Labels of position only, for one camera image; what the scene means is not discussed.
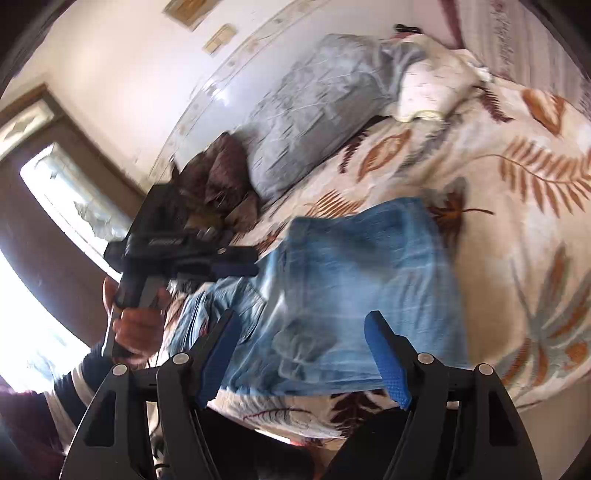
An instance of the light switch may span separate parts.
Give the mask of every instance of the light switch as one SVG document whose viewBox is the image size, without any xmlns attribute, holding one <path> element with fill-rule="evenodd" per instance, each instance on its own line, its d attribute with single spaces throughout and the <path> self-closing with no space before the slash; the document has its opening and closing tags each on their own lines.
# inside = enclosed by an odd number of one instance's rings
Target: light switch
<svg viewBox="0 0 591 480">
<path fill-rule="evenodd" d="M 212 38 L 209 39 L 203 49 L 210 55 L 213 55 L 219 47 L 230 43 L 230 40 L 233 39 L 235 35 L 236 29 L 230 24 L 225 24 Z"/>
</svg>

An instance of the picture frame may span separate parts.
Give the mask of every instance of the picture frame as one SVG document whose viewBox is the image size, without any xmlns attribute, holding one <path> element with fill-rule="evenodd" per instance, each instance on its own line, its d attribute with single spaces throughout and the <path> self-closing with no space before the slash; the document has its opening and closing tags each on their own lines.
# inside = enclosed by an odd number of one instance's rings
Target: picture frame
<svg viewBox="0 0 591 480">
<path fill-rule="evenodd" d="M 185 27 L 195 30 L 220 0 L 171 0 L 164 13 Z"/>
</svg>

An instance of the blue jeans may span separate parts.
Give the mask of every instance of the blue jeans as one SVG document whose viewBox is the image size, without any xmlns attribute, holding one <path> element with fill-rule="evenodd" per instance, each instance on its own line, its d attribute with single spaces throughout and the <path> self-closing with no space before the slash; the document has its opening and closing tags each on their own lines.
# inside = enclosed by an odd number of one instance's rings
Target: blue jeans
<svg viewBox="0 0 591 480">
<path fill-rule="evenodd" d="M 324 395 L 382 388 L 363 321 L 379 310 L 418 352 L 467 367 L 457 282 L 421 200 L 341 219 L 296 218 L 255 278 L 226 278 L 189 298 L 171 354 L 223 311 L 242 336 L 221 388 L 245 395 Z"/>
</svg>

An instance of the blue gripper pad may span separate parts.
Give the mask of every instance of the blue gripper pad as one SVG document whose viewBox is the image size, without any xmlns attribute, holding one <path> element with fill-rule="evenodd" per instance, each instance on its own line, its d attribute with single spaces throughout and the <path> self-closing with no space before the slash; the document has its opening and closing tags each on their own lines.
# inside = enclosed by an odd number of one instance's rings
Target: blue gripper pad
<svg viewBox="0 0 591 480">
<path fill-rule="evenodd" d="M 242 322 L 240 317 L 237 313 L 232 312 L 226 328 L 220 334 L 220 338 L 217 340 L 201 371 L 201 389 L 196 397 L 197 404 L 201 408 L 205 408 L 207 402 L 216 398 L 241 333 Z"/>
<path fill-rule="evenodd" d="M 394 333 L 378 311 L 365 317 L 365 341 L 369 345 L 390 398 L 407 410 L 413 399 L 407 384 L 407 372 L 394 351 Z"/>
</svg>

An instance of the floral bedspread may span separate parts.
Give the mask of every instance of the floral bedspread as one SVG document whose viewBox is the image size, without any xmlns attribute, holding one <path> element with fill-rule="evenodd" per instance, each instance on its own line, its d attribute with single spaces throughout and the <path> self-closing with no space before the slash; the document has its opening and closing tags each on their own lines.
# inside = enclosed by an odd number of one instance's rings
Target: floral bedspread
<svg viewBox="0 0 591 480">
<path fill-rule="evenodd" d="M 387 119 L 361 132 L 234 243 L 264 255 L 295 216 L 336 218 L 423 197 L 455 264 L 471 360 L 494 365 L 516 405 L 529 406 L 591 366 L 590 147 L 591 123 L 564 99 L 494 79 L 444 122 Z M 221 391 L 210 403 L 257 427 L 324 441 L 392 405 L 383 391 Z"/>
</svg>

